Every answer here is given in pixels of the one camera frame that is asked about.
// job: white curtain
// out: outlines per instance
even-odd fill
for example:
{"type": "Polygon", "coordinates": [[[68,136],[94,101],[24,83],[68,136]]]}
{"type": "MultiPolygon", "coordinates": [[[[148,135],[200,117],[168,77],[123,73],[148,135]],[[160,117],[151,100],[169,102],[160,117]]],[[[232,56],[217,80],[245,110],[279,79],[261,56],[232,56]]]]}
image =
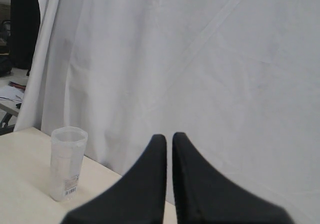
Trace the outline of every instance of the white curtain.
{"type": "Polygon", "coordinates": [[[16,130],[89,133],[125,173],[154,133],[188,134],[245,189],[320,223],[320,0],[39,0],[16,130]]]}

